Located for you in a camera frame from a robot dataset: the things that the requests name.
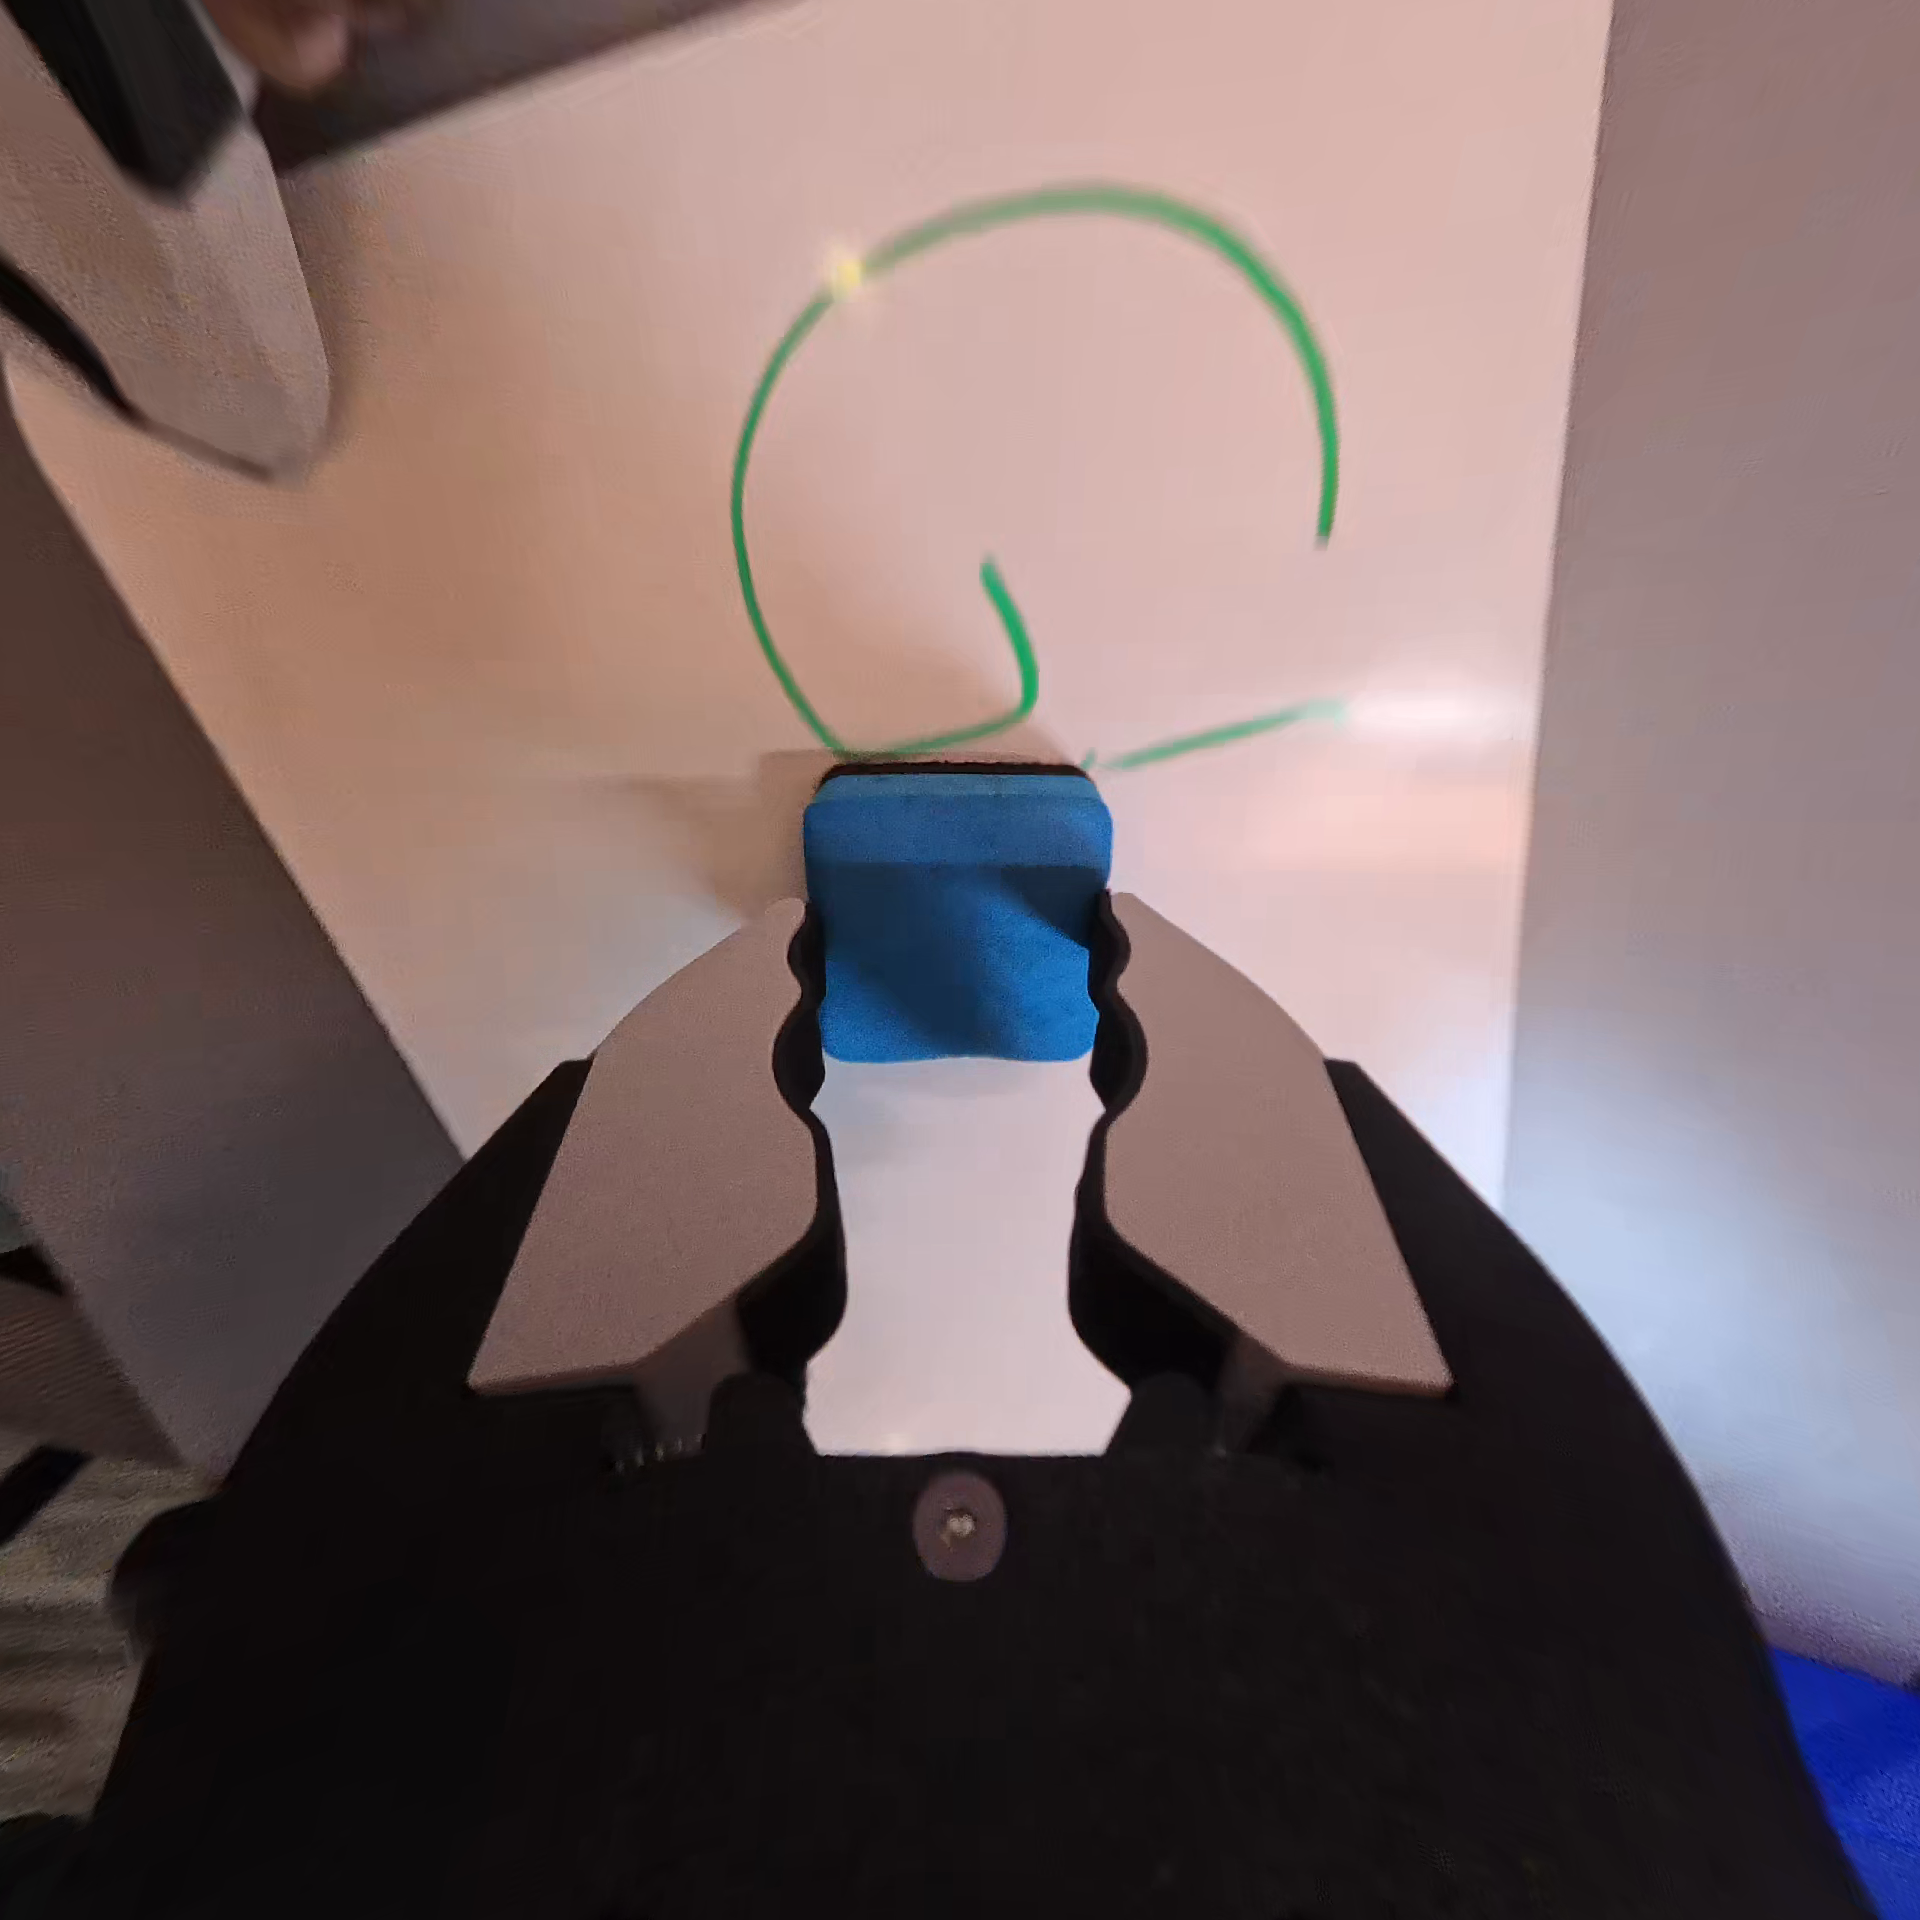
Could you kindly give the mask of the blue plastic bin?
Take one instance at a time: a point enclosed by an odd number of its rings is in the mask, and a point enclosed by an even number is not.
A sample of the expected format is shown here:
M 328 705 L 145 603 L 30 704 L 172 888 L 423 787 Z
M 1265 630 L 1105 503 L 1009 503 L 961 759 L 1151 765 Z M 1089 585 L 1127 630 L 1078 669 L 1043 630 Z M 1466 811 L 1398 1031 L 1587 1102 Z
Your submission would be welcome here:
M 1866 1895 L 1882 1917 L 1918 1915 L 1918 1693 L 1769 1652 L 1793 1735 Z

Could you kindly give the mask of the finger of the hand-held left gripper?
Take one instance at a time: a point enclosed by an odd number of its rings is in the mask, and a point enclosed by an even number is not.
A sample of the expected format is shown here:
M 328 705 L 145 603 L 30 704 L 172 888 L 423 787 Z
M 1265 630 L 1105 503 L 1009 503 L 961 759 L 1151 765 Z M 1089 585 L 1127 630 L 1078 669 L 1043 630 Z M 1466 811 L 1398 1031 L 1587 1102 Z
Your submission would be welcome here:
M 3 4 L 6 352 L 279 477 L 324 443 L 329 361 L 256 93 L 201 4 Z

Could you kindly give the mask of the white whiteboard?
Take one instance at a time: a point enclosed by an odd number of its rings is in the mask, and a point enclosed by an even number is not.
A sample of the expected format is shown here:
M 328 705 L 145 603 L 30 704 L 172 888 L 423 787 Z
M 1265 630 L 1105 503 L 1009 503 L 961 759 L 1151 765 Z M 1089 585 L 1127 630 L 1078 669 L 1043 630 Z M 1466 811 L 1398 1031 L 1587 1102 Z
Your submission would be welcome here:
M 169 1451 L 838 759 L 1090 774 L 1500 1195 L 1609 4 L 263 12 L 313 464 L 6 352 L 6 1195 Z

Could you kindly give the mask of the blue whiteboard eraser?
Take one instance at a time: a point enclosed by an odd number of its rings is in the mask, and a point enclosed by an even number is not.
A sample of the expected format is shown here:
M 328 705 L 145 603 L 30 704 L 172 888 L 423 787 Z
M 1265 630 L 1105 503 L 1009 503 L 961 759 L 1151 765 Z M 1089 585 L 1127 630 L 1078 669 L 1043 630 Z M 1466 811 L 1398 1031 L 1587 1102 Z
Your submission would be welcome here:
M 1086 1057 L 1113 816 L 1063 763 L 839 763 L 803 814 L 820 1032 L 843 1064 Z

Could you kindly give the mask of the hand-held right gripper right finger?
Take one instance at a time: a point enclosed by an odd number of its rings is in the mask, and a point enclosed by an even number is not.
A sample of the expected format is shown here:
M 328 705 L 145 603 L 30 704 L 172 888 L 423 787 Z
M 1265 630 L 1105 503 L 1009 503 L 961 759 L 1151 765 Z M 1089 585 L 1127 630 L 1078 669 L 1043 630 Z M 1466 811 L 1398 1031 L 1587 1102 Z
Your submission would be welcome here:
M 1118 1381 L 1219 1406 L 1287 1385 L 1438 1401 L 1451 1371 L 1323 1051 L 1138 895 L 1096 908 L 1097 1119 L 1071 1319 Z

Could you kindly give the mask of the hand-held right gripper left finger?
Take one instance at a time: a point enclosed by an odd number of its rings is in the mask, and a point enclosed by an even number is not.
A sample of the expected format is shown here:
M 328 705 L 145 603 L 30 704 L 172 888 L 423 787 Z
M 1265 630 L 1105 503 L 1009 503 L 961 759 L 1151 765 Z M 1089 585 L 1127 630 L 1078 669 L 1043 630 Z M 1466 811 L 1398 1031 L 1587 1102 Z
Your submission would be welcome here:
M 806 1375 L 846 1310 L 818 931 L 776 900 L 599 1043 L 468 1382 L 707 1401 Z

